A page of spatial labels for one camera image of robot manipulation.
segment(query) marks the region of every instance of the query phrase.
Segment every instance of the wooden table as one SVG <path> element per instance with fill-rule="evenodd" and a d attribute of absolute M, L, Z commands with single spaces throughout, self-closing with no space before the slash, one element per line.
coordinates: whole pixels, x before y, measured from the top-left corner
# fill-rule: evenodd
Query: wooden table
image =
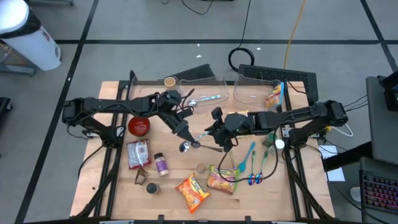
<path fill-rule="evenodd" d="M 292 82 L 293 85 L 301 91 L 304 91 L 302 82 Z M 118 82 L 103 82 L 99 98 L 115 99 Z M 264 91 L 264 86 L 247 86 L 247 91 L 253 91 L 258 88 Z M 256 106 L 245 106 L 236 104 L 233 97 L 234 86 L 227 86 L 229 98 L 220 104 L 223 113 L 231 111 L 249 111 L 262 110 Z M 155 91 L 163 92 L 163 86 L 135 86 L 132 97 L 146 96 Z M 297 93 L 289 88 L 289 95 L 293 109 L 308 106 L 307 97 Z M 210 110 L 195 112 L 193 116 L 186 118 L 189 122 L 190 132 L 194 137 L 203 133 L 203 130 L 209 127 L 214 121 L 211 118 Z M 112 114 L 96 114 L 95 118 L 105 125 L 110 125 Z M 182 140 L 173 135 L 170 129 L 158 117 L 150 118 L 150 133 L 144 138 L 137 138 L 128 132 L 125 134 L 124 142 L 132 142 L 138 139 L 149 139 L 152 156 L 157 152 L 163 152 L 167 165 L 170 169 L 168 177 L 160 178 L 155 164 L 145 166 L 149 173 L 149 179 L 143 185 L 134 185 L 134 179 L 137 170 L 129 170 L 127 164 L 127 150 L 124 146 L 119 168 L 117 189 L 114 196 L 114 206 L 112 219 L 129 220 L 156 220 L 158 215 L 165 215 L 166 220 L 244 220 L 246 215 L 250 215 L 252 220 L 295 220 L 292 198 L 290 194 L 289 180 L 286 165 L 279 156 L 279 164 L 275 174 L 264 180 L 261 184 L 249 186 L 246 182 L 241 182 L 234 194 L 226 194 L 206 186 L 206 180 L 209 173 L 199 174 L 196 172 L 197 165 L 204 163 L 218 165 L 223 156 L 222 153 L 212 151 L 211 149 L 199 148 L 191 149 L 188 152 L 181 153 L 178 150 Z M 252 141 L 256 141 L 257 157 L 255 163 L 255 173 L 261 169 L 261 160 L 265 146 L 261 145 L 263 136 L 245 136 L 239 138 L 239 146 L 233 148 L 235 164 L 239 164 Z M 202 144 L 215 146 L 214 140 L 210 136 L 204 137 Z M 316 140 L 308 140 L 309 145 L 318 147 Z M 101 145 L 98 138 L 88 141 L 85 157 L 90 155 Z M 323 171 L 322 161 L 318 151 L 309 147 L 301 149 L 303 166 L 307 177 L 308 189 L 316 198 L 318 203 L 327 213 L 334 216 L 331 204 L 328 185 L 325 173 Z M 95 157 L 89 160 L 81 170 L 80 179 L 76 188 L 75 198 L 73 200 L 71 215 L 80 212 L 86 203 L 90 200 L 98 188 L 101 170 L 104 161 L 105 150 L 100 151 Z M 229 157 L 225 160 L 223 167 L 232 167 Z M 247 177 L 250 173 L 251 161 L 247 163 L 247 169 L 241 174 L 241 177 Z M 271 172 L 275 165 L 275 156 L 269 155 L 264 175 Z M 199 183 L 204 186 L 211 194 L 205 199 L 204 203 L 194 213 L 190 214 L 184 198 L 174 187 L 188 178 L 193 172 L 196 173 Z M 160 185 L 161 193 L 150 195 L 146 192 L 146 184 L 155 182 Z M 300 200 L 300 210 L 302 217 L 305 216 L 303 198 L 299 188 L 297 188 Z M 106 202 L 108 201 L 108 191 L 103 196 L 103 206 L 101 214 L 105 214 Z"/>

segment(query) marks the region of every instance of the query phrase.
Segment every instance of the orange snack bag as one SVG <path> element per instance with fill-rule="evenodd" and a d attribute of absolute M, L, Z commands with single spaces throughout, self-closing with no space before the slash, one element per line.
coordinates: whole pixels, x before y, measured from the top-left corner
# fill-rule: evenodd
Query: orange snack bag
<path fill-rule="evenodd" d="M 210 195 L 210 193 L 197 182 L 195 173 L 184 180 L 180 185 L 176 186 L 175 189 L 184 196 L 191 213 L 194 213 L 205 198 Z"/>

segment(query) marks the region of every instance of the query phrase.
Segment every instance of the snack package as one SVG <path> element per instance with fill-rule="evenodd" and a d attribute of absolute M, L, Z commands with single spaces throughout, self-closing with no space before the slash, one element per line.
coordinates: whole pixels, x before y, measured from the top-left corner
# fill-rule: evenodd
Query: snack package
<path fill-rule="evenodd" d="M 175 189 L 184 196 L 191 213 L 194 213 L 205 198 L 210 195 L 210 193 L 197 182 L 195 173 L 184 180 L 180 185 L 176 186 Z"/>
<path fill-rule="evenodd" d="M 149 140 L 140 140 L 127 143 L 129 155 L 129 168 L 135 169 L 150 164 Z"/>
<path fill-rule="evenodd" d="M 284 83 L 277 85 L 266 96 L 266 107 L 272 108 L 280 106 L 284 99 Z"/>
<path fill-rule="evenodd" d="M 222 179 L 218 174 L 218 167 L 215 165 L 210 165 L 209 170 L 210 175 L 207 179 L 207 186 L 233 194 L 236 189 L 236 183 L 230 183 Z M 227 180 L 236 180 L 238 176 L 238 171 L 234 169 L 221 168 L 220 173 Z"/>

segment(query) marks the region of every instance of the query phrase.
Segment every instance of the black keyboard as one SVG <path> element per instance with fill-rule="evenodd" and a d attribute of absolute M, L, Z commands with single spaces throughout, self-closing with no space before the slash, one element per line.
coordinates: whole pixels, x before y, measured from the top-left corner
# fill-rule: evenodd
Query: black keyboard
<path fill-rule="evenodd" d="M 364 206 L 398 214 L 398 180 L 362 174 Z"/>

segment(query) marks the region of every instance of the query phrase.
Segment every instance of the trash can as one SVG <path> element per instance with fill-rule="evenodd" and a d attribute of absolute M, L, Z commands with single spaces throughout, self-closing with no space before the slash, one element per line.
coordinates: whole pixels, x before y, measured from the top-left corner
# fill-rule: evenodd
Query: trash can
<path fill-rule="evenodd" d="M 61 64 L 61 49 L 24 0 L 0 1 L 0 39 L 43 71 Z"/>

